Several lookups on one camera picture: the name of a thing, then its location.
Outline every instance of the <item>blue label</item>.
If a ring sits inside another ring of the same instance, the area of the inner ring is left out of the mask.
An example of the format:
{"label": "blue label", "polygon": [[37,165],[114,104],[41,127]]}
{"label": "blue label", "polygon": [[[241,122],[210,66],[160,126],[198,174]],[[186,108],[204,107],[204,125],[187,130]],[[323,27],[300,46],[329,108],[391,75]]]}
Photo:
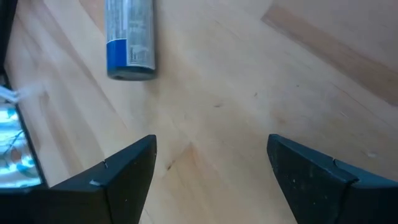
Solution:
{"label": "blue label", "polygon": [[126,39],[113,40],[106,44],[106,66],[108,70],[127,66],[126,45]]}

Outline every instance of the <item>light wood table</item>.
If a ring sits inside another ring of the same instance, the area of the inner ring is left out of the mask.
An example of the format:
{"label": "light wood table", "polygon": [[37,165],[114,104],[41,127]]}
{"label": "light wood table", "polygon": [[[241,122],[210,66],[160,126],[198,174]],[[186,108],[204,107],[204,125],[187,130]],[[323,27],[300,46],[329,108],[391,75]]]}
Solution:
{"label": "light wood table", "polygon": [[103,0],[19,1],[7,71],[49,184],[147,134],[142,223],[295,223],[270,133],[397,180],[397,108],[265,25],[270,3],[158,0],[159,78],[119,82]]}

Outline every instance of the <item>wooden surface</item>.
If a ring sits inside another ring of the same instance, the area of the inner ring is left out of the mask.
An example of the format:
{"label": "wooden surface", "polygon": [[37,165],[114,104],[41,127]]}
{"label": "wooden surface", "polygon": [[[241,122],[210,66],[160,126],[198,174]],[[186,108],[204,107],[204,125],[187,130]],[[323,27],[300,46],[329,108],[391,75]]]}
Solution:
{"label": "wooden surface", "polygon": [[282,134],[398,180],[398,111],[261,21],[265,0],[158,0],[159,78],[105,74],[103,0],[19,1],[7,56],[50,185],[158,137],[142,223],[295,223]]}
{"label": "wooden surface", "polygon": [[263,21],[398,106],[398,3],[275,0]]}

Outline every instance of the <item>spray can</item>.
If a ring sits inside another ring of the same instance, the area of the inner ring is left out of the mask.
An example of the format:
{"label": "spray can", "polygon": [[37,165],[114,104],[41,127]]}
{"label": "spray can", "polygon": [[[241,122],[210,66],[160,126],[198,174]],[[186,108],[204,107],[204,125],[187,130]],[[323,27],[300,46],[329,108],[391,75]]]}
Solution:
{"label": "spray can", "polygon": [[106,66],[115,80],[155,78],[152,0],[106,0]]}

